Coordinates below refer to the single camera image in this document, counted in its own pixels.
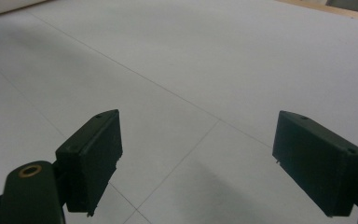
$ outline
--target white tile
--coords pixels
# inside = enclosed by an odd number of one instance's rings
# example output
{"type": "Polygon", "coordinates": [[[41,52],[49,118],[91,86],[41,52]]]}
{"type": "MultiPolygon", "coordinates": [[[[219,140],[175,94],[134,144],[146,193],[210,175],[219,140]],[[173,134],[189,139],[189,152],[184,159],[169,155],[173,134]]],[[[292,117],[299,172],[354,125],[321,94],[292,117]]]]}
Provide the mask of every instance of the white tile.
{"type": "Polygon", "coordinates": [[[0,74],[0,194],[7,175],[32,161],[55,161],[64,138],[0,74]]]}
{"type": "Polygon", "coordinates": [[[30,11],[269,146],[280,110],[358,145],[358,20],[239,0],[60,1],[30,11]]]}
{"type": "Polygon", "coordinates": [[[85,213],[70,213],[66,205],[63,210],[68,224],[123,224],[135,208],[117,190],[108,185],[93,217],[87,217],[85,213]]]}
{"type": "Polygon", "coordinates": [[[124,224],[150,224],[139,212],[135,212],[124,224]]]}
{"type": "Polygon", "coordinates": [[[0,71],[65,136],[119,109],[124,155],[112,183],[134,206],[217,121],[46,25],[0,40],[0,71]]]}
{"type": "Polygon", "coordinates": [[[139,211],[159,223],[356,223],[329,218],[272,157],[220,122],[139,211]]]}
{"type": "Polygon", "coordinates": [[[135,208],[124,199],[111,185],[106,190],[98,203],[92,224],[124,223],[132,215],[135,208]]]}

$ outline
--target wooden edge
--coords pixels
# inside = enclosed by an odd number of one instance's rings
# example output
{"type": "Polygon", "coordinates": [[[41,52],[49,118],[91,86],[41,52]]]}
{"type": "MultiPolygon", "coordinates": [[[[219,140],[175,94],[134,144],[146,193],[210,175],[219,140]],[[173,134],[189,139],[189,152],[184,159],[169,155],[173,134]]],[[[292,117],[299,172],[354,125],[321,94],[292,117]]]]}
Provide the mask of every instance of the wooden edge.
{"type": "Polygon", "coordinates": [[[357,11],[351,11],[351,10],[347,10],[347,9],[343,9],[343,8],[339,8],[339,7],[330,7],[330,6],[325,6],[325,5],[316,4],[316,3],[303,2],[301,0],[276,0],[276,1],[296,5],[299,7],[312,8],[312,9],[316,9],[316,10],[320,10],[320,11],[324,11],[324,12],[330,12],[330,13],[358,19],[357,11]]]}

